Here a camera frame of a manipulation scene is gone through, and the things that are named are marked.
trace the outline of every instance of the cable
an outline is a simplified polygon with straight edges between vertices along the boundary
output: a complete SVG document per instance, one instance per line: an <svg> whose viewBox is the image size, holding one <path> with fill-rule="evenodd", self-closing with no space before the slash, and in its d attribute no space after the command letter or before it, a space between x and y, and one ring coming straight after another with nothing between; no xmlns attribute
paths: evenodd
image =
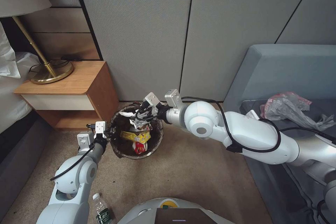
<svg viewBox="0 0 336 224"><path fill-rule="evenodd" d="M72 57L72 56L62 56L61 60L66 60L66 61L83 61L83 59L79 57Z"/></svg>
<svg viewBox="0 0 336 224"><path fill-rule="evenodd" d="M145 118L139 118L138 117L138 114L139 114L140 110L138 110L136 113L135 113L135 118L138 119L139 121L147 121L147 120L153 120L154 118L158 117L159 115L154 115L152 117L145 117Z"/></svg>
<svg viewBox="0 0 336 224"><path fill-rule="evenodd" d="M317 212L318 212L319 216L322 218L322 220L323 220L326 224L330 224L330 222L325 218L325 216L323 215L322 210L321 210L323 204L325 204L325 203L326 203L326 202L324 201L324 199L321 200L321 201L317 204L317 207L316 207L316 208L317 208Z"/></svg>
<svg viewBox="0 0 336 224"><path fill-rule="evenodd" d="M95 142L93 142L92 146L90 147L90 149L84 153L83 156L80 157L80 159L78 159L72 166L70 166L68 169L66 169L65 171L61 172L60 174L56 175L55 177L52 177L50 179L50 181L53 181L55 179L58 179L59 177L63 176L65 173L67 173L68 171L70 171L72 168L74 168L76 165L79 164L80 161L82 161L82 159L87 155L89 154L90 151L93 150L93 148L95 147Z"/></svg>
<svg viewBox="0 0 336 224"><path fill-rule="evenodd" d="M248 150L248 151L252 151L252 152L258 152L258 153L267 153L267 152L272 152L272 151L275 151L281 144L281 134L280 134L280 131L278 129L278 127L271 121L271 120L268 120L268 119L260 119L260 121L264 121L264 122L267 122L269 124L271 124L274 128L275 128L275 131L278 135L278 141L277 143L275 144L275 146L271 149L266 149L266 150L259 150L259 149L252 149L252 148L249 148L247 146L244 146L240 143L238 143L232 136L230 130L229 130L229 126L228 126L228 122L226 120L226 117L225 117L225 114L224 114L224 111L221 107L221 105L219 104L218 101L216 100L212 100L212 99L204 99L204 98L198 98L198 97L192 97L192 96L185 96L185 97L182 97L181 99L195 99L195 100L201 100L201 101L206 101L206 102L213 102L213 103L216 103L220 109L220 112L222 113L222 116L223 116L223 120L224 120L224 125L225 125L225 129L226 129L226 132L227 134L229 135L231 141L232 141L232 145L233 147L232 148L229 148L230 146L228 146L226 149L229 150L229 151L232 151L232 152L242 152L241 149L245 149L245 150Z"/></svg>
<svg viewBox="0 0 336 224"><path fill-rule="evenodd" d="M52 66L53 66L53 67L57 67L57 66L62 65L62 64L64 64L64 66L65 66L65 65L67 65L67 64L70 62L69 60L65 60L65 59L62 59L62 60L64 60L64 61L61 62L61 63L55 64L55 65L52 65ZM36 66L40 66L40 65L44 65L44 64L33 65L33 66L31 66L31 67L29 68L28 72L37 72L37 71L33 71L32 68L33 68L33 67L36 67Z"/></svg>
<svg viewBox="0 0 336 224"><path fill-rule="evenodd" d="M316 134L320 134L322 132L316 130L316 129L309 129L309 128L303 128L303 127L291 127L291 128L285 128L285 129L281 129L280 131L287 131L287 130L306 130L306 131L311 131L311 132L314 132Z"/></svg>
<svg viewBox="0 0 336 224"><path fill-rule="evenodd" d="M326 133L323 133L321 131L318 131L316 129L310 129L310 128L304 128L304 127L291 127L291 128L285 128L285 129L281 129L280 131L287 131L287 130L305 130L305 131L311 131L314 132L317 135L320 135L328 140L330 140L333 144L336 144L336 137L330 136Z"/></svg>

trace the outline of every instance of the water bottle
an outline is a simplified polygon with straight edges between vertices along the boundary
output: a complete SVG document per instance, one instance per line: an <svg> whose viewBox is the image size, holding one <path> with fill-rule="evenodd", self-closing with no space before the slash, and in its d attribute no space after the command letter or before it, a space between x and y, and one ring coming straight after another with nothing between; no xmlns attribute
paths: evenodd
<svg viewBox="0 0 336 224"><path fill-rule="evenodd" d="M114 215L110 214L106 202L99 193L94 194L92 198L97 211L97 224L116 224L117 222Z"/></svg>

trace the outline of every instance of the nightstand drawer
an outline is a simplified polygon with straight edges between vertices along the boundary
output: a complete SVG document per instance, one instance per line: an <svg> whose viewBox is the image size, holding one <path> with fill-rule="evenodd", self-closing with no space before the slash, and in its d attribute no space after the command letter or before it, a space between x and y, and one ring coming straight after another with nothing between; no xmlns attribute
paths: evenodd
<svg viewBox="0 0 336 224"><path fill-rule="evenodd" d="M22 94L35 110L94 110L86 95Z"/></svg>

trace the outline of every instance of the table lamp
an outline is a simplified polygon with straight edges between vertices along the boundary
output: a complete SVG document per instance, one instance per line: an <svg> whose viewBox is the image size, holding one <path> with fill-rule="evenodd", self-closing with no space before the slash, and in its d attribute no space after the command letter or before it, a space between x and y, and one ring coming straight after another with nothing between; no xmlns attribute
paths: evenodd
<svg viewBox="0 0 336 224"><path fill-rule="evenodd" d="M69 61L47 60L17 17L19 15L47 9L50 6L51 3L49 0L0 0L0 17L13 17L22 33L43 61L43 64L36 66L28 73L28 79L36 84L45 84L61 80L74 70L73 64Z"/></svg>

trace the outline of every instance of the pillow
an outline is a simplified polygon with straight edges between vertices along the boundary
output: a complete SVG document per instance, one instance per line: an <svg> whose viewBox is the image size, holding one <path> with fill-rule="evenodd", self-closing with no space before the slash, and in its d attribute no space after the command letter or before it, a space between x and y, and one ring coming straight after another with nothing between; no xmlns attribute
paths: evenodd
<svg viewBox="0 0 336 224"><path fill-rule="evenodd" d="M21 78L16 65L15 52L7 39L6 33L0 23L0 76Z"/></svg>
<svg viewBox="0 0 336 224"><path fill-rule="evenodd" d="M16 58L21 78L0 76L0 133L32 110L20 95L13 92L27 80L27 74L31 66L40 62L38 57L30 52L16 52Z"/></svg>

